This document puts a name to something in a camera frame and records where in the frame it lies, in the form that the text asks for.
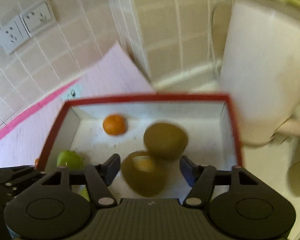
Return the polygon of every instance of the white container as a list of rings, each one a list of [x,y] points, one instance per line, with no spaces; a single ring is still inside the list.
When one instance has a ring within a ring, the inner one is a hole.
[[[107,135],[102,122],[113,113],[127,118],[123,136]],[[143,134],[153,122],[168,121],[183,127],[189,136],[184,151],[196,164],[210,164],[219,170],[242,165],[234,111],[228,95],[137,95],[68,101],[47,137],[37,168],[47,173],[57,168],[61,151],[87,155],[90,163],[103,163],[118,153],[123,161],[130,153],[145,150]],[[190,191],[179,170],[179,161],[170,166],[168,185],[160,198],[179,198]],[[141,198],[125,183],[121,173],[109,187],[121,198]]]
[[[236,0],[219,84],[234,101],[241,140],[268,143],[300,102],[300,10],[280,0]],[[281,130],[300,135],[300,123]]]

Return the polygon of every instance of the brown kiwi fruit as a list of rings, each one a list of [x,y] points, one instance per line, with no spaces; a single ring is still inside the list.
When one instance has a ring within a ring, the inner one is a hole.
[[[188,145],[188,135],[171,123],[155,123],[146,129],[143,142],[155,158],[177,160]]]
[[[167,171],[145,151],[129,154],[122,162],[121,173],[133,191],[143,197],[159,194],[168,180]]]

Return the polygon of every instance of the red-rimmed box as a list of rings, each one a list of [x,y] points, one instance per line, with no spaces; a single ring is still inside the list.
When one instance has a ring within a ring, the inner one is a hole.
[[[113,113],[127,118],[128,131],[123,136],[111,137],[102,128],[103,119]],[[58,154],[69,149],[85,155],[90,163],[102,163],[113,153],[123,160],[131,152],[145,149],[143,133],[157,121],[177,123],[188,132],[184,155],[193,162],[220,170],[242,166],[235,114],[227,94],[142,94],[67,101],[51,128],[37,168],[53,171]],[[178,162],[170,168],[169,190],[159,197],[182,198],[189,188]],[[115,188],[119,199],[138,197],[120,173],[111,188]]]

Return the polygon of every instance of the light blue sticker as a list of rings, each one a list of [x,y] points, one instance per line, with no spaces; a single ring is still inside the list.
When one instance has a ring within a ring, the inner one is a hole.
[[[72,85],[61,96],[61,98],[64,101],[71,100],[71,99],[78,99],[80,97],[82,97],[82,92],[81,92],[81,86],[79,84]]]

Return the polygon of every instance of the ribbed black surface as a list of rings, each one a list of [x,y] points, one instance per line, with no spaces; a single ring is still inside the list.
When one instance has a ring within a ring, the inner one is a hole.
[[[199,240],[230,239],[216,231],[200,210],[182,207],[177,199],[124,199],[97,212],[84,230],[69,239]]]

